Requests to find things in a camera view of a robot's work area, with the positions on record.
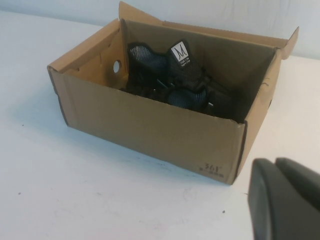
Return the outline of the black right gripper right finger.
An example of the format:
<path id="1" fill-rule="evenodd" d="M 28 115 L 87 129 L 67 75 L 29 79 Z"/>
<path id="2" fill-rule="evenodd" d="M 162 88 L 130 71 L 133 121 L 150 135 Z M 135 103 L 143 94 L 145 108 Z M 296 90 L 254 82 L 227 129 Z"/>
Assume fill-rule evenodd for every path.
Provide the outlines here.
<path id="1" fill-rule="evenodd" d="M 275 160 L 275 165 L 287 177 L 297 176 L 319 176 L 316 171 L 286 157 L 278 157 Z"/>

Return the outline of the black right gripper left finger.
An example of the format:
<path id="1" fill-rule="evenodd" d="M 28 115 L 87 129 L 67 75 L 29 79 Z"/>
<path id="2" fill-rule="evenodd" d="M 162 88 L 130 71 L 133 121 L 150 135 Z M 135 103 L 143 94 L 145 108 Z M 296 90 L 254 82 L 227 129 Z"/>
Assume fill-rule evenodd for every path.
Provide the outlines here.
<path id="1" fill-rule="evenodd" d="M 248 206 L 256 240 L 320 238 L 320 176 L 286 176 L 276 162 L 256 158 Z"/>

